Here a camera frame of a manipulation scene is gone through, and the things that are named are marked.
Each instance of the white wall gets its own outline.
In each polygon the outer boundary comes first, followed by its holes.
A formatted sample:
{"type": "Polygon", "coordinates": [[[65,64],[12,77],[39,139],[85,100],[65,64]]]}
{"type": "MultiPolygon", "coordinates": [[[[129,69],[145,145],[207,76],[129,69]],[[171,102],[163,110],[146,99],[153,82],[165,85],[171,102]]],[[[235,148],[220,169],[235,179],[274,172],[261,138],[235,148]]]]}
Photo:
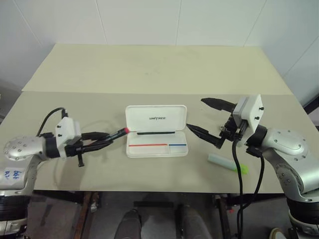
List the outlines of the white wall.
{"type": "Polygon", "coordinates": [[[319,94],[318,9],[318,0],[1,0],[0,84],[21,89],[55,42],[257,45],[305,104],[319,94]]]}
{"type": "Polygon", "coordinates": [[[315,125],[319,126],[319,108],[315,109],[309,114],[310,119],[315,125]]]}

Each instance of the table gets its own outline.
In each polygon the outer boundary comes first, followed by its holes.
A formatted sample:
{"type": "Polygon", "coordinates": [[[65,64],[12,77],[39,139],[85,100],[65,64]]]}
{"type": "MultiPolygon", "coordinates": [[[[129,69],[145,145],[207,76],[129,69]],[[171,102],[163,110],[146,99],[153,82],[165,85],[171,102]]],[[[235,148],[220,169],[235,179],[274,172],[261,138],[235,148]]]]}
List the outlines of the table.
{"type": "MultiPolygon", "coordinates": [[[[17,135],[35,135],[45,115],[66,107],[82,132],[114,132],[125,126],[128,105],[183,104],[187,122],[214,135],[229,113],[200,102],[204,97],[237,102],[262,94],[261,124],[293,129],[304,135],[314,155],[319,133],[275,68],[258,47],[108,46],[56,44],[24,87],[0,126],[0,147],[17,135]]],[[[44,129],[53,131],[59,114],[44,129]]],[[[174,158],[128,158],[126,139],[77,158],[53,159],[38,167],[37,190],[166,191],[236,193],[237,174],[207,162],[209,153],[231,158],[231,143],[221,150],[184,129],[189,154],[174,158]]],[[[244,193],[255,189],[260,162],[238,149],[250,172],[244,193]]],[[[266,163],[260,193],[282,193],[274,170],[266,163]]]]}
{"type": "MultiPolygon", "coordinates": [[[[237,102],[241,95],[204,95],[237,102]]],[[[114,132],[125,126],[127,105],[184,104],[187,122],[200,125],[218,135],[229,113],[213,110],[201,103],[203,95],[142,95],[23,92],[0,127],[0,147],[17,135],[35,135],[45,115],[63,106],[69,116],[80,122],[82,132],[114,132]]],[[[305,136],[314,155],[319,133],[294,96],[262,96],[265,113],[261,124],[294,129],[305,136]]],[[[54,130],[60,114],[52,117],[43,132],[54,130]]],[[[207,161],[209,153],[231,158],[231,143],[221,150],[185,129],[189,153],[185,157],[128,158],[126,139],[109,147],[84,154],[85,167],[77,158],[53,159],[39,165],[35,189],[81,191],[165,191],[165,192],[238,192],[237,174],[207,161]]],[[[243,177],[244,192],[252,193],[259,175],[260,160],[238,149],[241,163],[250,172],[243,177]]],[[[274,170],[266,163],[261,193],[281,193],[274,170]]]]}

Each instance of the blue writing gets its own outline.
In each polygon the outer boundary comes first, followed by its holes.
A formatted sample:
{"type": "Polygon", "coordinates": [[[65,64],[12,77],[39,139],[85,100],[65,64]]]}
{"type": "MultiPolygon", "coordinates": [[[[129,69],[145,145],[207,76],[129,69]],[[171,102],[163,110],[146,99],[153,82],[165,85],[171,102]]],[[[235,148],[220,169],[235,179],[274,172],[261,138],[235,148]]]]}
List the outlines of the blue writing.
{"type": "Polygon", "coordinates": [[[19,176],[20,176],[20,173],[22,173],[22,172],[20,172],[20,171],[13,171],[13,179],[18,179],[19,176]]]}
{"type": "Polygon", "coordinates": [[[9,177],[10,177],[10,171],[5,171],[5,172],[4,172],[4,176],[5,176],[6,179],[9,179],[9,177]]]}

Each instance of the handwritten label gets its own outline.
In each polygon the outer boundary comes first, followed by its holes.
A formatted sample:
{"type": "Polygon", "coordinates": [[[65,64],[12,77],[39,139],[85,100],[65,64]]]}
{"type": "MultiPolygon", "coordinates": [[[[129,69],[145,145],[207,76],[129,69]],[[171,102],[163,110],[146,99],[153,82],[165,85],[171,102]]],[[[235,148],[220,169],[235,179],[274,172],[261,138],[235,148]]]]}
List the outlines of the handwritten label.
{"type": "Polygon", "coordinates": [[[19,182],[24,178],[23,168],[6,168],[4,170],[4,183],[7,185],[12,185],[19,182]]]}

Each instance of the blue line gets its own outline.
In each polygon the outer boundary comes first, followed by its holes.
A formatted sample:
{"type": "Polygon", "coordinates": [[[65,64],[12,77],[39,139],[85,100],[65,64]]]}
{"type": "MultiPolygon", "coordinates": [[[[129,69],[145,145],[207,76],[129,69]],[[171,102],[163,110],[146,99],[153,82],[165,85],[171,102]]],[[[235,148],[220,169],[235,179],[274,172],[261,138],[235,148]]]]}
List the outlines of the blue line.
{"type": "Polygon", "coordinates": [[[186,144],[169,144],[169,146],[186,146],[186,144]]]}

